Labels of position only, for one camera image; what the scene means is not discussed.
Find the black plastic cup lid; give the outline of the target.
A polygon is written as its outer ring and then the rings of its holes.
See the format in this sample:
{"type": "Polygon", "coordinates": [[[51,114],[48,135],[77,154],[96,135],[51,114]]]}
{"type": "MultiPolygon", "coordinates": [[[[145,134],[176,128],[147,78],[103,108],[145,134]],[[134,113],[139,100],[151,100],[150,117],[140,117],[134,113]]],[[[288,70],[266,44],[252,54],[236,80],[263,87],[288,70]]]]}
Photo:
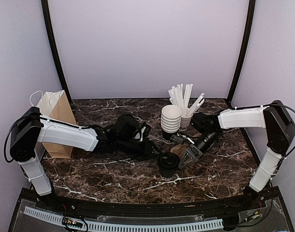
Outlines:
{"type": "Polygon", "coordinates": [[[158,157],[158,167],[162,171],[173,172],[178,169],[180,158],[177,154],[168,152],[158,157]]]}

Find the black paper coffee cup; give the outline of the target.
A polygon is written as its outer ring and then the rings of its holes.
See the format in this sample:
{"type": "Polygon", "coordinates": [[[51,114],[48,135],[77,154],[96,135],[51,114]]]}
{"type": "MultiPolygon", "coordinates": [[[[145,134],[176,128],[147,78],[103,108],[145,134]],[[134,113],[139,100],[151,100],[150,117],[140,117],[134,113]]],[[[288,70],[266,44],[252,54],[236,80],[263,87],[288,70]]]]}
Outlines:
{"type": "Polygon", "coordinates": [[[176,169],[175,170],[165,170],[165,169],[159,169],[159,172],[160,172],[160,175],[163,177],[163,178],[172,178],[175,173],[176,173],[176,169]]]}

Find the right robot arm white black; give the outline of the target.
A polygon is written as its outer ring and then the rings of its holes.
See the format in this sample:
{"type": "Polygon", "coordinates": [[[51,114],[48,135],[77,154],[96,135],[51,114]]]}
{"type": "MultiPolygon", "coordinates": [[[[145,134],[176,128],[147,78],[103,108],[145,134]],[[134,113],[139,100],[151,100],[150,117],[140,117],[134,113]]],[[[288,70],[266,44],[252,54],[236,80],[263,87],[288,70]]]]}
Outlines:
{"type": "Polygon", "coordinates": [[[258,202],[257,193],[278,173],[283,161],[295,150],[292,144],[295,138],[295,110],[282,101],[235,107],[221,110],[214,114],[196,113],[191,125],[200,133],[199,138],[190,140],[178,165],[184,169],[197,163],[212,145],[230,129],[262,130],[266,132],[266,151],[259,167],[249,181],[250,189],[240,198],[239,205],[251,209],[258,202]]]}

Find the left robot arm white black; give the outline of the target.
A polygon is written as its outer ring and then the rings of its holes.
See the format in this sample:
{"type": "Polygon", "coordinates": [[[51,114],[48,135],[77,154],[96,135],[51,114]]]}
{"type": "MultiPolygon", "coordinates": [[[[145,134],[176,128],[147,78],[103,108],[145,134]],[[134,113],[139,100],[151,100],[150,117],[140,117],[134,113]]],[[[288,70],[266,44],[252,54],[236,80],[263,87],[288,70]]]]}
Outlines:
{"type": "Polygon", "coordinates": [[[41,114],[38,107],[31,107],[8,130],[3,152],[11,156],[7,163],[18,162],[42,197],[42,203],[56,211],[61,207],[61,200],[53,194],[53,185],[36,155],[37,143],[65,145],[97,154],[122,152],[131,159],[147,160],[161,152],[149,139],[150,130],[149,124],[139,123],[131,114],[121,115],[107,127],[78,126],[52,119],[41,114]]]}

